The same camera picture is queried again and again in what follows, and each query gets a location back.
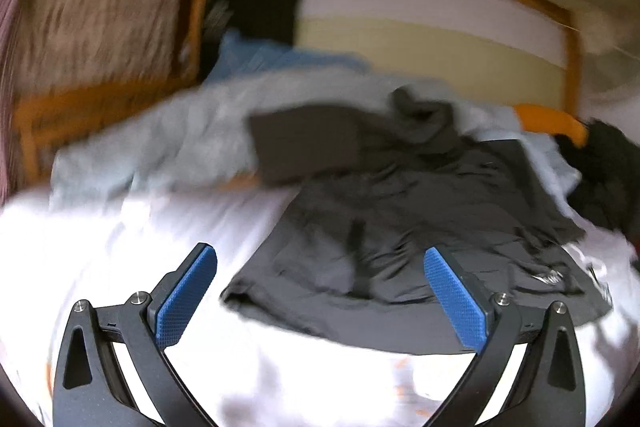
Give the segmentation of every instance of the headboard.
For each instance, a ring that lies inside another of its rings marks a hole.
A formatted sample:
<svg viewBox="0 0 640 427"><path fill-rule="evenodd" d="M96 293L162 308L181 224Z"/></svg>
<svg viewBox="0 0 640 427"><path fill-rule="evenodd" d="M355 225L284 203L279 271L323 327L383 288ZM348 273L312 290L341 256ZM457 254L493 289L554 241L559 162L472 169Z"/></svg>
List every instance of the headboard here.
<svg viewBox="0 0 640 427"><path fill-rule="evenodd" d="M301 0L296 44L355 53L378 71L439 78L475 102L564 109L566 13L540 0L528 5L519 0Z"/></svg>
<svg viewBox="0 0 640 427"><path fill-rule="evenodd" d="M514 0L562 26L564 32L564 86L562 107L577 108L580 80L580 44L572 29L572 15L547 0ZM52 158L61 146L96 133L145 110L180 89L196 85L200 37L206 0L191 0L188 43L189 65L177 78L113 81L92 87L64 90L17 100L13 125L20 140L26 185L46 181ZM243 186L246 177L230 186Z"/></svg>

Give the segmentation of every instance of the white bedsheet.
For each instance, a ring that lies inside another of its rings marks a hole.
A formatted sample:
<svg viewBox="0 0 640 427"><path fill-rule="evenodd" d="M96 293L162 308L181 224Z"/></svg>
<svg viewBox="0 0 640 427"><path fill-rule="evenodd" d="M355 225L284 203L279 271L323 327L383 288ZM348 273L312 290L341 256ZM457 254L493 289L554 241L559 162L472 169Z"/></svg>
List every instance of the white bedsheet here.
<svg viewBox="0 0 640 427"><path fill-rule="evenodd" d="M56 211L47 195L22 194L0 214L0 363L47 426L49 382L73 302L112 305L149 291L198 241L216 248L218 275L180 343L166 352L221 427L423 425L472 358L340 346L221 307L223 287L268 235L292 190L129 196ZM595 227L588 232L583 250L602 251L616 306L578 329L591 427L640 359L640 282L628 268L624 241ZM500 409L523 353L516 346L483 419ZM132 365L121 363L143 412L159 419Z"/></svg>

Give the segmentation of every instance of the light gray cloth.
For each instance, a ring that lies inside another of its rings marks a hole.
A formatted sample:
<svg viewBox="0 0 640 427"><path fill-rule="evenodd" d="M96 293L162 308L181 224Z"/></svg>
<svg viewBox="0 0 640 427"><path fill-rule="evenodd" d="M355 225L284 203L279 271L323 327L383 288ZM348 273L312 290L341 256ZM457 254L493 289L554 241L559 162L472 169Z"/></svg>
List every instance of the light gray cloth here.
<svg viewBox="0 0 640 427"><path fill-rule="evenodd" d="M105 200L128 190L198 187L227 180L255 169L244 127L244 119L253 111L342 102L385 112L389 94L405 85L417 98L454 98L441 80L335 67L258 73L180 92L135 118L61 149L51 175L51 202Z"/></svg>

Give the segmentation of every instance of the pink curtain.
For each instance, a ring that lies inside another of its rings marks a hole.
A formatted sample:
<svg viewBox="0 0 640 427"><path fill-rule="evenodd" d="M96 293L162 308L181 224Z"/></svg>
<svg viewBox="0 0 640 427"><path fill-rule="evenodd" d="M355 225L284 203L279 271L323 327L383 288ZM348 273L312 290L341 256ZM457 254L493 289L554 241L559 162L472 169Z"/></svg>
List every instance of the pink curtain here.
<svg viewBox="0 0 640 427"><path fill-rule="evenodd" d="M18 13L18 0L0 0L0 206L10 190L11 111L14 86L11 77L12 26Z"/></svg>

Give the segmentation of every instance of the black jacket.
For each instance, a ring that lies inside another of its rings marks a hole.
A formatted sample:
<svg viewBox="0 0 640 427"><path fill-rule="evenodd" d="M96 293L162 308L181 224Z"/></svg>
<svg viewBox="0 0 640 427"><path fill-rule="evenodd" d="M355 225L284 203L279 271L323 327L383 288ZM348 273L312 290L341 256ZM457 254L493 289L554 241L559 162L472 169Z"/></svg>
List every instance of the black jacket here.
<svg viewBox="0 0 640 427"><path fill-rule="evenodd" d="M577 324L609 310L558 246L582 230L559 214L517 142L465 140L449 105L403 91L394 101L396 118L337 106L252 118L267 181L324 174L303 184L230 282L229 307L343 344L458 353L423 273L424 252L436 246L488 295L506 291L540 308L561 298Z"/></svg>
<svg viewBox="0 0 640 427"><path fill-rule="evenodd" d="M556 136L567 163L582 180L568 203L582 217L608 230L620 230L630 243L640 241L640 148L617 127L594 120L587 144L577 148L566 136Z"/></svg>

